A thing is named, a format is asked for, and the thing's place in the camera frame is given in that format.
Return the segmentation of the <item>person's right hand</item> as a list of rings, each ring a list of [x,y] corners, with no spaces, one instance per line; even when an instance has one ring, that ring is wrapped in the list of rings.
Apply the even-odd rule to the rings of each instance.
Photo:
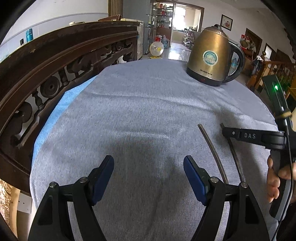
[[[281,168],[278,173],[275,173],[273,169],[273,159],[269,155],[267,159],[268,171],[266,178],[266,188],[267,188],[267,200],[271,203],[274,199],[279,197],[280,191],[280,178],[285,180],[291,180],[290,166],[286,165]]]

